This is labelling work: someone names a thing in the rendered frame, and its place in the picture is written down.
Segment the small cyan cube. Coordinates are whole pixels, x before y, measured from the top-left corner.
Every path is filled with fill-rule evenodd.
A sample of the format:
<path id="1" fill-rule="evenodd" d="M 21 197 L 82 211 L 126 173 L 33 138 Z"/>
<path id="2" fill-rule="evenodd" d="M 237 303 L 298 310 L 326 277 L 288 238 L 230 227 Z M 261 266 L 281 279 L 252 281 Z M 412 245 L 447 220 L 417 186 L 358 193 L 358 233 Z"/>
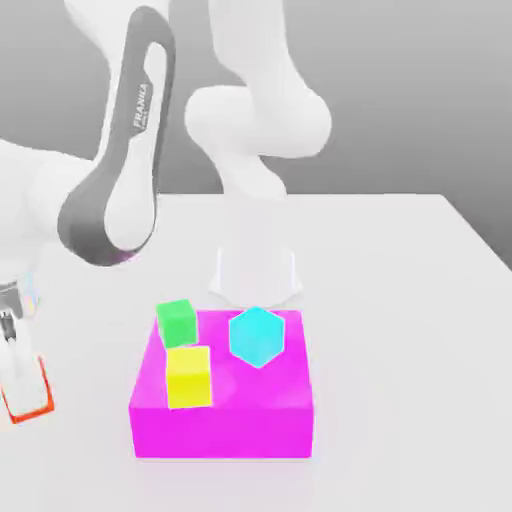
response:
<path id="1" fill-rule="evenodd" d="M 285 347 L 285 320 L 260 307 L 251 307 L 229 321 L 230 353 L 261 369 Z"/>

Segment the small green cube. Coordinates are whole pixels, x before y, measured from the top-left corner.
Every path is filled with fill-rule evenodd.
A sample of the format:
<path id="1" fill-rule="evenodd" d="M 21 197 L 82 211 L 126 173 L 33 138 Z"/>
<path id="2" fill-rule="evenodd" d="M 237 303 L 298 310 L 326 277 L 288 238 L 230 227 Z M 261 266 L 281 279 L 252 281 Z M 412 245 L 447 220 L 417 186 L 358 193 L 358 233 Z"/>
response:
<path id="1" fill-rule="evenodd" d="M 156 315 L 158 331 L 166 349 L 198 342 L 197 315 L 189 300 L 159 303 Z"/>

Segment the large magenta box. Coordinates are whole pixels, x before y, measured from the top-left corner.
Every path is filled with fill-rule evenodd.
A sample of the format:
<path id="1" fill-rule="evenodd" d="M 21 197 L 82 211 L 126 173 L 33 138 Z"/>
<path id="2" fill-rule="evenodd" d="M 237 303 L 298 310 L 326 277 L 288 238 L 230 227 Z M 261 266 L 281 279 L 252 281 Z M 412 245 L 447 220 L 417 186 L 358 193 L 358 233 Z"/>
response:
<path id="1" fill-rule="evenodd" d="M 280 310 L 284 351 L 261 369 L 231 355 L 235 310 L 201 310 L 201 344 L 211 348 L 210 407 L 172 410 L 167 403 L 166 354 L 152 329 L 128 410 L 139 458 L 308 458 L 314 400 L 302 314 Z"/>

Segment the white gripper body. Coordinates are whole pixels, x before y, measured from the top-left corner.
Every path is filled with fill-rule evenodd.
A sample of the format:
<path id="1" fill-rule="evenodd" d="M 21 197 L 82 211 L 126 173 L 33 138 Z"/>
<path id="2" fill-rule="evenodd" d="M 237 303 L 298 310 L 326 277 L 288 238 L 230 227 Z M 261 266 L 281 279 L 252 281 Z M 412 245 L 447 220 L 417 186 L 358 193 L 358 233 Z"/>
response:
<path id="1" fill-rule="evenodd" d="M 47 405 L 41 367 L 24 321 L 0 319 L 0 388 L 13 416 Z"/>

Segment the small yellow cube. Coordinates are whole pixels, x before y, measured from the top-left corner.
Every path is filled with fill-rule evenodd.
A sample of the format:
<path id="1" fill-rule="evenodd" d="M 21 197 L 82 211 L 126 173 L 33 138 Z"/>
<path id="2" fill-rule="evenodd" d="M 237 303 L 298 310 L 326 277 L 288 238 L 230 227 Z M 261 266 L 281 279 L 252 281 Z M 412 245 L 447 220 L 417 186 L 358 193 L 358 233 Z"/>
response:
<path id="1" fill-rule="evenodd" d="M 170 409 L 212 405 L 211 360 L 208 346 L 181 346 L 167 351 L 167 403 Z"/>

